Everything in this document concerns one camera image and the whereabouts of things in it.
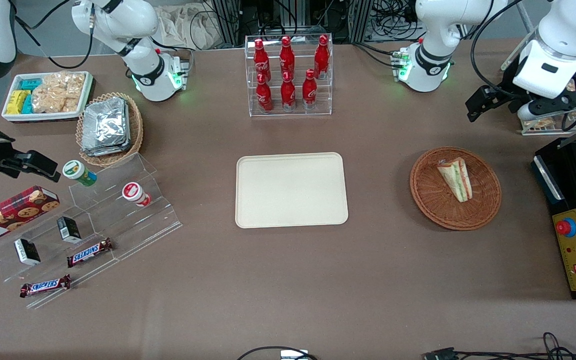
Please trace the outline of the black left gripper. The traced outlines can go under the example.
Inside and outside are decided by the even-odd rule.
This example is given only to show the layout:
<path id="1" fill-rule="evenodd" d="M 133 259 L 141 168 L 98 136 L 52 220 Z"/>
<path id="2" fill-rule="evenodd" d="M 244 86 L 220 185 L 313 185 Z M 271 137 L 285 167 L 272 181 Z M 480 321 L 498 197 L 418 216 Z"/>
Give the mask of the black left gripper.
<path id="1" fill-rule="evenodd" d="M 482 85 L 477 90 L 478 102 L 466 102 L 467 118 L 474 123 L 485 112 L 491 109 L 492 104 L 499 102 L 499 92 L 490 85 Z M 510 100 L 508 110 L 516 114 L 523 122 L 533 122 L 544 117 L 557 116 L 576 110 L 576 91 L 564 89 L 555 98 L 527 92 L 514 100 Z"/>

